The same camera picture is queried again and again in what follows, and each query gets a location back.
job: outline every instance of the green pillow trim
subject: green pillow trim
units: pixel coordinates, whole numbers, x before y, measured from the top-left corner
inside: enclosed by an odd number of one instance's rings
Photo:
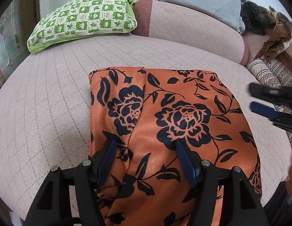
[[[136,26],[137,26],[137,21],[136,21],[136,19],[135,19],[134,12],[133,12],[133,10],[132,10],[132,7],[133,7],[133,5],[137,2],[137,0],[124,0],[124,2],[126,2],[126,4],[127,4],[127,6],[126,6],[126,13],[127,13],[128,15],[130,15],[130,16],[134,19],[135,26],[130,30],[130,31],[132,31],[132,30],[134,30],[134,29],[136,28]],[[70,36],[62,35],[63,37],[61,37],[61,38],[57,38],[57,39],[55,39],[55,40],[50,40],[50,41],[48,41],[48,42],[46,42],[46,43],[38,42],[38,43],[36,43],[36,44],[34,44],[34,45],[29,45],[29,40],[30,40],[33,36],[35,36],[36,34],[39,33],[39,31],[38,31],[38,25],[39,25],[39,24],[40,24],[40,23],[38,23],[37,26],[35,27],[33,33],[31,34],[30,38],[28,39],[28,43],[27,43],[27,44],[28,44],[28,49],[29,49],[29,51],[30,51],[31,53],[33,53],[33,54],[40,53],[40,52],[42,52],[43,50],[45,50],[46,48],[48,48],[49,46],[51,46],[51,45],[53,45],[53,44],[56,44],[56,43],[61,43],[61,42],[70,41],[70,40],[83,39],[83,38],[89,38],[89,37],[93,37],[93,36],[96,36],[96,35],[104,35],[104,34],[120,34],[120,33],[128,33],[128,32],[129,32],[129,30],[125,30],[125,31],[106,31],[106,32],[101,32],[101,31],[98,32],[98,31],[96,31],[96,32],[94,32],[94,34],[82,34],[82,35],[74,35],[74,34],[72,34],[72,35],[70,35]]]

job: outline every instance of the orange floral fabric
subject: orange floral fabric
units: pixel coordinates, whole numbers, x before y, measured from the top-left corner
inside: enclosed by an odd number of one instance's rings
[[[197,199],[175,152],[181,139],[217,167],[240,166],[261,198],[260,159],[239,103],[213,72],[136,67],[93,71],[89,155],[118,143],[97,191],[106,225],[186,225]],[[216,188],[212,225],[223,188]]]

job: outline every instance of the green checkered pillow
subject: green checkered pillow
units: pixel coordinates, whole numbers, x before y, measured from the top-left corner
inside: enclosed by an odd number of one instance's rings
[[[43,18],[27,41],[31,53],[55,43],[107,33],[128,33],[137,26],[136,0],[73,0]]]

